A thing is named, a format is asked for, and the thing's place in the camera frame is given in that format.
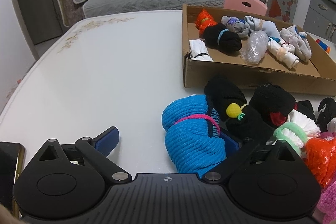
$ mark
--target yellow pineapple charm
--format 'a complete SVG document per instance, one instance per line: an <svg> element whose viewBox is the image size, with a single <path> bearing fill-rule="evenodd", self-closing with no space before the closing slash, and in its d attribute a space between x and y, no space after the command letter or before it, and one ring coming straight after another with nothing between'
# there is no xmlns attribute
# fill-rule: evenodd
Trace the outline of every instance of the yellow pineapple charm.
<svg viewBox="0 0 336 224"><path fill-rule="evenodd" d="M232 119L238 119L238 121L243 119L245 116L245 114L242 113L242 108L236 103L232 103L231 105L227 107L226 114Z"/></svg>

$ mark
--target blue knit sock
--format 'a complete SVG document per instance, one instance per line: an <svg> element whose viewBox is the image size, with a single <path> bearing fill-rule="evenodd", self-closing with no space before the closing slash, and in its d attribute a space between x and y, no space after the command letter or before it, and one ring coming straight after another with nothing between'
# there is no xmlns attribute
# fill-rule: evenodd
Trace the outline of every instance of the blue knit sock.
<svg viewBox="0 0 336 224"><path fill-rule="evenodd" d="M179 173L197 173L202 177L226 158L224 140L216 127L205 119L179 119L206 114L219 122L216 110L209 109L205 95L194 95L172 102L162 114L167 131L165 145Z"/></svg>

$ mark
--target metal screw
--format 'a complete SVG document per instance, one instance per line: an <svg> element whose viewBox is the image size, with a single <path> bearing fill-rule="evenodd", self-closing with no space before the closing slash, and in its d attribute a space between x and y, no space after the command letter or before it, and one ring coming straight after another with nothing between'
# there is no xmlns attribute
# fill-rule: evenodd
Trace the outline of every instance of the metal screw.
<svg viewBox="0 0 336 224"><path fill-rule="evenodd" d="M207 180L216 181L221 179L221 175L217 172L208 172L204 175Z"/></svg>
<svg viewBox="0 0 336 224"><path fill-rule="evenodd" d="M123 181L128 179L128 174L125 172L117 172L112 175L112 178L118 181Z"/></svg>

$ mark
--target green hair tie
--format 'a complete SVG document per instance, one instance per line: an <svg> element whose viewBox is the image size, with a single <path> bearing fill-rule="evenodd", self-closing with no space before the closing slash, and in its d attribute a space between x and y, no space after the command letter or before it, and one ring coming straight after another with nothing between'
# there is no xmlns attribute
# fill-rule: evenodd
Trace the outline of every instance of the green hair tie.
<svg viewBox="0 0 336 224"><path fill-rule="evenodd" d="M284 129L289 129L290 131L294 132L294 134L298 136L304 144L306 144L306 142L308 141L306 133L300 126L298 126L294 122L285 122L283 125L275 129L273 133L273 136L275 136L277 140L287 141L289 145L296 151L296 153L298 153L298 155L301 156L302 155L301 149L297 145L295 145L294 142L289 137L283 134Z"/></svg>
<svg viewBox="0 0 336 224"><path fill-rule="evenodd" d="M241 119L244 119L245 114L244 113L240 113L237 117L238 121L240 121Z"/></svg>

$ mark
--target chair backrest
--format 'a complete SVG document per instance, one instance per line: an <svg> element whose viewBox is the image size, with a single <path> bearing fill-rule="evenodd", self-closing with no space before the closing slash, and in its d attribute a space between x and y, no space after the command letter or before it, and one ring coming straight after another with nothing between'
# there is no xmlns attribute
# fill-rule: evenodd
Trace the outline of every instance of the chair backrest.
<svg viewBox="0 0 336 224"><path fill-rule="evenodd" d="M224 9L265 16L267 5L260 0L224 0Z"/></svg>

